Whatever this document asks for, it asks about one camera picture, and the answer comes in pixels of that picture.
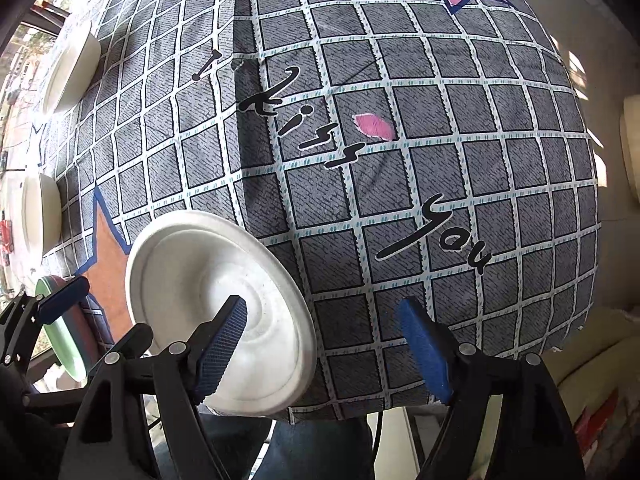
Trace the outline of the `large white paper bowl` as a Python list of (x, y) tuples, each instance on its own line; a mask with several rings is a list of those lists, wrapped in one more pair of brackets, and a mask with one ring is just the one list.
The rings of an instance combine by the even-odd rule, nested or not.
[(29, 261), (39, 266), (44, 255), (58, 244), (62, 231), (58, 186), (41, 172), (26, 174), (22, 187), (22, 227)]

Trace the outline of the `grey checkered star tablecloth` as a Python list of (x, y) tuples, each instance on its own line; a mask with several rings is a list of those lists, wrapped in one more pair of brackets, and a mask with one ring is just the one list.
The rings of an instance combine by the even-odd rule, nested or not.
[(567, 70), (526, 0), (88, 0), (99, 64), (38, 126), (62, 233), (108, 344), (130, 321), (116, 255), (206, 211), (280, 261), (318, 337), (287, 422), (430, 400), (395, 310), (517, 358), (584, 326), (597, 183)]

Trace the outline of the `red square plastic plate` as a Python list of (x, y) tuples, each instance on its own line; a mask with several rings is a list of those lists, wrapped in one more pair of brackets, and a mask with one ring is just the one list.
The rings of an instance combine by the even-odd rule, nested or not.
[(89, 295), (79, 304), (74, 320), (78, 333), (74, 334), (79, 349), (84, 356), (87, 375), (105, 352), (114, 344), (110, 326), (103, 309)]

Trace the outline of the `white paper plate behind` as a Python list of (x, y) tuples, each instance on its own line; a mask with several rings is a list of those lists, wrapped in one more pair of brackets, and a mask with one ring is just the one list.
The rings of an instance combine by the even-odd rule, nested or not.
[(42, 100), (46, 116), (67, 112), (88, 90), (101, 57), (101, 46), (91, 26), (90, 21), (77, 25), (54, 63)]

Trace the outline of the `green square plastic plate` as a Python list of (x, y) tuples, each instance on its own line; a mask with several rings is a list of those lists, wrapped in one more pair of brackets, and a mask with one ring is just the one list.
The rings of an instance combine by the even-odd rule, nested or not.
[[(62, 286), (64, 280), (59, 276), (45, 275), (36, 284), (36, 294), (49, 296)], [(84, 382), (87, 378), (87, 367), (84, 356), (78, 347), (74, 334), (78, 333), (74, 316), (78, 307), (73, 306), (52, 324), (44, 324), (51, 347), (58, 362), (75, 382)]]

